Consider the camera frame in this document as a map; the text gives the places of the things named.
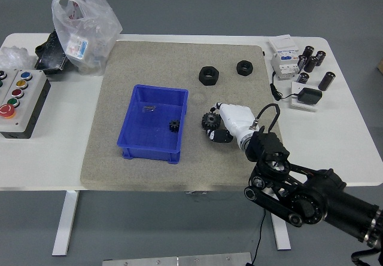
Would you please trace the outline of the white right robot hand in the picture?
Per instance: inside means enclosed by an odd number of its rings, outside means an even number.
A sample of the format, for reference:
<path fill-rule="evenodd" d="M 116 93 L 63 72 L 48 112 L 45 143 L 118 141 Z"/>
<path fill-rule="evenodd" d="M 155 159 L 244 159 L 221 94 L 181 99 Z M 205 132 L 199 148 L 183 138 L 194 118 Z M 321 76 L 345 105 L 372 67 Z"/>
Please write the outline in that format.
<path fill-rule="evenodd" d="M 239 148 L 244 150 L 245 144 L 259 129 L 257 123 L 254 123 L 256 118 L 251 109 L 247 106 L 218 102 L 211 108 L 211 111 L 215 110 L 219 111 L 224 126 L 230 135 L 236 138 Z"/>

